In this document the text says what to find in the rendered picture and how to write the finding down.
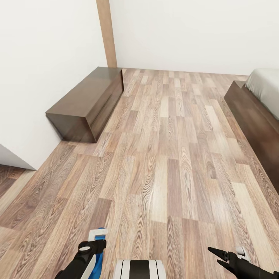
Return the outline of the sandal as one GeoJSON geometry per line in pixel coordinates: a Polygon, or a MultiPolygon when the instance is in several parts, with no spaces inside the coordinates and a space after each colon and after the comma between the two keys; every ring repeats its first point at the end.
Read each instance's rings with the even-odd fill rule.
{"type": "MultiPolygon", "coordinates": [[[[98,239],[105,239],[105,236],[96,236],[96,240],[98,239]]],[[[96,254],[96,263],[95,267],[90,274],[88,279],[100,279],[101,273],[102,273],[102,263],[103,263],[103,253],[101,254],[96,254]]]]}

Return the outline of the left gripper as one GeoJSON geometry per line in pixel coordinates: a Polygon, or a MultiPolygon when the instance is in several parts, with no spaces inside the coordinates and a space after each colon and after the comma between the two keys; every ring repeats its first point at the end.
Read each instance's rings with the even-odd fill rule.
{"type": "Polygon", "coordinates": [[[78,246],[78,250],[86,245],[93,245],[95,248],[95,254],[101,254],[101,253],[103,253],[103,249],[106,248],[107,242],[106,242],[106,239],[104,239],[104,240],[98,239],[98,240],[94,240],[91,242],[82,241],[78,246]]]}

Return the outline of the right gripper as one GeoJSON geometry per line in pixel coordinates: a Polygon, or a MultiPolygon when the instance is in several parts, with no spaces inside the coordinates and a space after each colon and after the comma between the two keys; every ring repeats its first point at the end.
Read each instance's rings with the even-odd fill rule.
{"type": "Polygon", "coordinates": [[[233,252],[227,253],[224,250],[212,247],[208,247],[207,249],[223,259],[224,261],[217,259],[217,262],[232,272],[237,279],[260,279],[260,267],[238,258],[233,252]]]}

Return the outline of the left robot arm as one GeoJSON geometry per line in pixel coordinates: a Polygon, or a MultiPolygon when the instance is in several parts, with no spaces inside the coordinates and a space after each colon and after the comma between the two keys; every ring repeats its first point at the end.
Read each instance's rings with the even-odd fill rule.
{"type": "Polygon", "coordinates": [[[90,230],[88,240],[79,244],[73,261],[55,279],[88,279],[95,267],[96,254],[103,253],[107,245],[106,239],[96,240],[95,237],[107,234],[108,230],[105,228],[90,230]]]}

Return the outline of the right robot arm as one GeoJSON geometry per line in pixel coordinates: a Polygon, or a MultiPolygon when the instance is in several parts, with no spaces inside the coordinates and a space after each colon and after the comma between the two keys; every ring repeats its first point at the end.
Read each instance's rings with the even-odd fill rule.
{"type": "Polygon", "coordinates": [[[272,274],[251,264],[251,258],[244,246],[235,248],[238,255],[212,247],[208,247],[207,249],[223,259],[224,261],[217,259],[217,262],[232,272],[237,279],[279,279],[279,272],[274,271],[272,274]]]}

